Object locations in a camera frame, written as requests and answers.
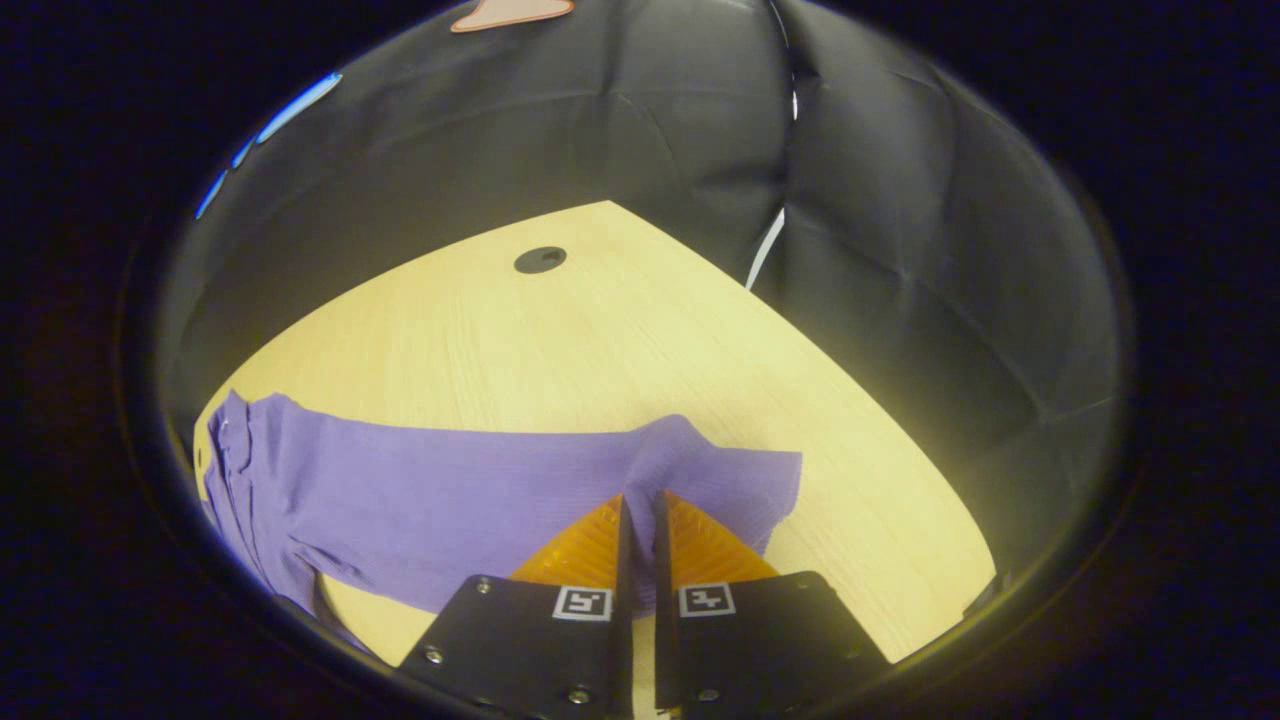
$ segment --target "purple shirt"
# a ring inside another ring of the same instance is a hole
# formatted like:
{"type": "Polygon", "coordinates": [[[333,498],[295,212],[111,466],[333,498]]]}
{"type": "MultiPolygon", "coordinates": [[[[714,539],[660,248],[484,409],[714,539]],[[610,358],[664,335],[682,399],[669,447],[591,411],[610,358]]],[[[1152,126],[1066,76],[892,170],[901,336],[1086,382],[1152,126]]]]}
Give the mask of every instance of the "purple shirt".
{"type": "Polygon", "coordinates": [[[799,454],[716,447],[681,415],[626,433],[436,430],[232,392],[209,433],[212,521],[269,589],[312,614],[317,571],[439,612],[468,575],[511,575],[620,492],[635,525],[637,612],[652,612],[662,489],[763,553],[800,483],[799,454]]]}

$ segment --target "black fabric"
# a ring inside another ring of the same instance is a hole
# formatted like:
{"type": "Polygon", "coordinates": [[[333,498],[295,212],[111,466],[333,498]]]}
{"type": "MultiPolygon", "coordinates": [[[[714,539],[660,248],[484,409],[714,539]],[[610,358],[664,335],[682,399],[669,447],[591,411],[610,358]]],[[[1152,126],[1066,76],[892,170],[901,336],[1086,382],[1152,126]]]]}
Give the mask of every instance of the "black fabric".
{"type": "Polygon", "coordinates": [[[997,569],[1047,547],[1116,430],[1116,299],[1032,143],[945,70],[801,0],[772,304],[911,434],[997,569]]]}
{"type": "Polygon", "coordinates": [[[1001,573],[1048,546],[1116,432],[1120,329],[1094,231],[1025,137],[803,0],[452,35],[472,5],[340,68],[186,229],[161,310],[179,437],[276,333],[451,242],[609,199],[741,281],[785,202],[755,292],[924,448],[1001,573]]]}
{"type": "MultiPolygon", "coordinates": [[[[611,0],[451,33],[474,6],[340,68],[188,228],[160,357],[179,437],[241,363],[319,305],[554,210],[613,200],[746,278],[782,202],[791,122],[767,4],[611,0]]],[[[228,163],[242,145],[228,143],[228,163]]]]}

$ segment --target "light wood grain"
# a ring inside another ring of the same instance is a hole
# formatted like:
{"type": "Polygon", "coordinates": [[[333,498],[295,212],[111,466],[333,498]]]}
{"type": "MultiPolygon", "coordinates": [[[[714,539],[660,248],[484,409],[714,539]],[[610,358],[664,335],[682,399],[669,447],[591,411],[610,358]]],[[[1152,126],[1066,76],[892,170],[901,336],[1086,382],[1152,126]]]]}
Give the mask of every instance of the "light wood grain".
{"type": "MultiPolygon", "coordinates": [[[[315,310],[210,398],[196,425],[206,457],[202,428],[232,388],[422,428],[596,433],[678,413],[721,446],[800,451],[800,497],[765,560],[822,573],[891,661],[957,623],[995,574],[955,492],[854,379],[730,277],[611,202],[451,245],[315,310]],[[568,259],[517,273],[516,256],[539,246],[568,259]]],[[[323,588],[392,664],[434,619],[329,578],[323,588]]],[[[637,712],[652,705],[652,657],[653,625],[637,623],[637,712]]]]}

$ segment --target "white cable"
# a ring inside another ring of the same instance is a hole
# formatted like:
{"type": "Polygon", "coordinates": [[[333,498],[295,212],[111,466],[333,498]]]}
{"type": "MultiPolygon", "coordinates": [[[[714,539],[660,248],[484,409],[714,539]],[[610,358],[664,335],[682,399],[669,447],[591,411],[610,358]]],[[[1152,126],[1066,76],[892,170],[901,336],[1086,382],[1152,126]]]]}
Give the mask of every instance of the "white cable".
{"type": "Polygon", "coordinates": [[[760,274],[760,265],[764,265],[764,256],[773,249],[773,241],[778,240],[778,233],[782,232],[783,222],[786,222],[786,209],[778,210],[778,217],[773,218],[773,224],[769,225],[769,232],[764,234],[764,242],[760,243],[760,250],[755,252],[755,260],[751,261],[751,272],[746,274],[746,290],[751,290],[751,286],[755,284],[755,275],[760,274]]]}

